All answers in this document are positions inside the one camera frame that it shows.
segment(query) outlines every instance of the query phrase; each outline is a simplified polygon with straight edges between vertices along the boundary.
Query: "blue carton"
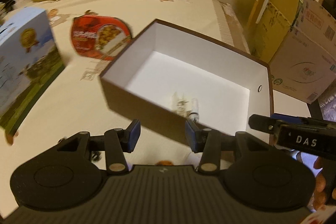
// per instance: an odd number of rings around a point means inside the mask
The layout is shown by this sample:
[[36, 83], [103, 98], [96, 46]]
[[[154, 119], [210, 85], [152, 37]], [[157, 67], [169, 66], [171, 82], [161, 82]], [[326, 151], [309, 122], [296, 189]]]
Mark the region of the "blue carton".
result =
[[9, 144], [63, 69], [44, 9], [24, 8], [0, 27], [0, 126]]

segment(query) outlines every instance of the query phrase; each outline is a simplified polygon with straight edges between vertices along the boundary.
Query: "barcode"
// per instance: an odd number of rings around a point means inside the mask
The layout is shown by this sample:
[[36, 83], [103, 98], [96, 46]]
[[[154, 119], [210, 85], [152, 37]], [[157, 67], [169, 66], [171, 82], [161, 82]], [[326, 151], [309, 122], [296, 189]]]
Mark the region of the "barcode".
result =
[[330, 41], [333, 40], [334, 36], [335, 36], [335, 31], [330, 27], [328, 26], [327, 30], [325, 31], [325, 37], [327, 39], [329, 39]]
[[317, 93], [313, 92], [312, 94], [310, 94], [308, 96], [307, 100], [312, 101], [312, 100], [314, 100], [316, 98], [316, 96], [317, 96]]

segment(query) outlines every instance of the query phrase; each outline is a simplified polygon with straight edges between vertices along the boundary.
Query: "red food container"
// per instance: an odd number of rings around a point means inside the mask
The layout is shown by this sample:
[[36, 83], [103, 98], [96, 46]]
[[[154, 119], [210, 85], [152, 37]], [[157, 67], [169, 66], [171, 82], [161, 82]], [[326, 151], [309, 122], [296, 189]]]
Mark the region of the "red food container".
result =
[[129, 28], [118, 18], [83, 15], [73, 19], [71, 40], [82, 56], [113, 60], [131, 39]]

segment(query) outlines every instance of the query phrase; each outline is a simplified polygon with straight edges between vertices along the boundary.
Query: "open box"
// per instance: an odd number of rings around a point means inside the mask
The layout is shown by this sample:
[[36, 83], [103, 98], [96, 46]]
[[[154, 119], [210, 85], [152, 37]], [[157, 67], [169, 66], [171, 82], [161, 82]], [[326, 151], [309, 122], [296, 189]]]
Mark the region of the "open box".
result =
[[266, 63], [221, 41], [154, 20], [101, 73], [111, 110], [186, 143], [185, 118], [171, 111], [174, 92], [199, 102], [199, 123], [234, 135], [252, 130], [252, 114], [273, 113], [273, 90]]

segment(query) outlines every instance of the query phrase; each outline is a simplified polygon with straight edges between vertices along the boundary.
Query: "human hand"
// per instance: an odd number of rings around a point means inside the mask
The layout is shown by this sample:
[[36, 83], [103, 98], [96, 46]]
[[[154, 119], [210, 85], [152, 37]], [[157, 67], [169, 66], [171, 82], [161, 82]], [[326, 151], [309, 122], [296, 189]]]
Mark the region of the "human hand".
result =
[[[314, 168], [315, 169], [323, 168], [320, 157], [318, 157], [317, 160], [314, 162]], [[321, 170], [316, 176], [316, 186], [314, 190], [314, 201], [313, 201], [313, 207], [315, 210], [318, 210], [327, 201], [327, 196], [324, 192], [325, 187], [326, 187], [326, 179], [323, 176]], [[336, 200], [336, 188], [332, 192], [332, 198]]]

